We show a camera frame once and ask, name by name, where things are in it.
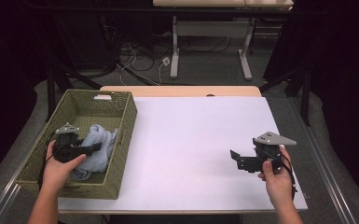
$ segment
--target person's left hand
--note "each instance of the person's left hand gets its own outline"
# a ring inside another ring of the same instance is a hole
[[[55,140],[48,144],[46,158],[51,157],[54,144]],[[72,170],[74,170],[80,163],[82,163],[86,157],[87,156],[85,154],[82,154],[67,163],[61,163],[56,161],[54,157],[51,157],[46,162],[45,173],[43,174],[42,189],[52,190],[58,195],[68,180],[69,174],[71,174]]]

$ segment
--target table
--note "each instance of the table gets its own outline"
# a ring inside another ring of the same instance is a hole
[[[273,211],[265,183],[237,170],[229,155],[233,149],[254,156],[252,137],[278,133],[266,99],[254,87],[170,88],[170,96],[161,87],[101,88],[134,92],[138,109],[120,194],[117,200],[60,198],[60,213]],[[297,190],[297,209],[307,209],[299,185]]]
[[[155,7],[240,7],[247,10],[260,8],[290,8],[292,0],[153,0]],[[246,54],[252,38],[254,26],[249,21],[178,21],[173,16],[173,57],[171,63],[171,78],[178,76],[179,51],[177,37],[190,36],[231,36],[244,38],[242,49],[238,50],[243,75],[246,80],[252,80]]]

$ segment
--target gray carpet floor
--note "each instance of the gray carpet floor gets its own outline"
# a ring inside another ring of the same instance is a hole
[[[210,37],[182,39],[183,50],[181,50],[180,55],[179,77],[171,79],[169,75],[170,66],[163,67],[161,69],[162,82],[207,86],[263,85],[264,80],[262,76],[276,39],[259,37],[255,40],[254,53],[248,56],[251,72],[254,77],[251,81],[245,80],[242,75],[237,53],[237,50],[242,45],[242,40],[240,39],[232,39],[228,48],[221,52],[190,51],[191,49],[206,51],[214,48],[220,40],[221,38]],[[228,39],[215,50],[224,49],[225,44],[228,44]],[[132,67],[143,70],[152,65],[152,68],[146,71],[135,71],[133,68],[132,70],[144,77],[159,80],[159,64],[161,59],[165,56],[171,58],[170,49],[168,49],[166,54],[160,53],[164,52],[166,46],[169,45],[169,42],[160,43],[156,45],[154,51],[136,49],[135,52],[138,57],[132,64]],[[146,54],[152,55],[155,59],[150,59]],[[98,71],[83,71],[83,74],[90,75]],[[89,89],[88,86],[78,80],[71,79],[71,81],[77,89]],[[125,71],[120,74],[118,69],[108,76],[95,78],[94,81],[101,85],[123,85],[123,83],[126,85],[143,85]],[[333,148],[330,146],[328,130],[325,127],[321,109],[322,103],[315,95],[311,95],[311,126],[305,127],[298,117],[300,96],[286,98],[283,93],[285,86],[286,83],[282,83],[273,87],[264,92],[263,96],[268,99],[280,133],[297,141],[297,146],[288,147],[288,150],[292,156],[299,184],[302,190],[308,194],[306,201],[309,209],[300,212],[302,219],[305,223],[359,223],[359,188],[353,182],[345,166],[339,161]],[[24,189],[15,190],[17,193],[16,197],[14,199],[13,197],[8,197],[12,200],[2,203],[7,199],[7,195],[5,198],[3,198],[3,195],[12,187],[8,186],[7,183],[10,183],[13,175],[18,171],[19,165],[46,124],[45,119],[48,114],[46,81],[37,85],[35,90],[38,98],[34,112],[0,165],[0,223],[26,223],[35,203],[36,196]],[[62,93],[57,91],[57,99],[61,95]],[[315,142],[310,140],[309,133],[312,133]],[[343,221],[344,219],[338,212],[337,207],[339,205],[332,200],[331,191],[326,187],[326,181],[321,175],[320,168],[317,166],[317,159],[312,153],[315,143],[321,149],[321,154],[328,164],[328,169],[335,177],[335,181],[346,203],[344,205],[348,206],[351,211],[352,218],[348,222]],[[277,222],[274,213],[243,214],[241,218],[242,223],[249,224]],[[68,224],[104,223],[105,219],[102,216],[96,215],[60,215],[60,221]]]

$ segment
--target crumpled fabric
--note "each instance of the crumpled fabric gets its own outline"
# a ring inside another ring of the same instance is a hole
[[[118,129],[112,133],[107,131],[104,127],[98,124],[93,124],[90,127],[89,133],[81,144],[82,147],[89,147],[93,144],[102,143],[101,150],[94,151],[92,156],[88,156],[75,170],[71,173],[71,178],[74,180],[87,180],[91,173],[103,173],[106,170],[109,159],[113,153],[113,146],[115,145]]]

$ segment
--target forearm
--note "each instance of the forearm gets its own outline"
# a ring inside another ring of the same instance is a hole
[[[275,206],[279,224],[302,224],[300,215],[292,203]]]
[[[58,221],[58,192],[51,189],[41,189],[37,197],[29,224],[54,223]]]

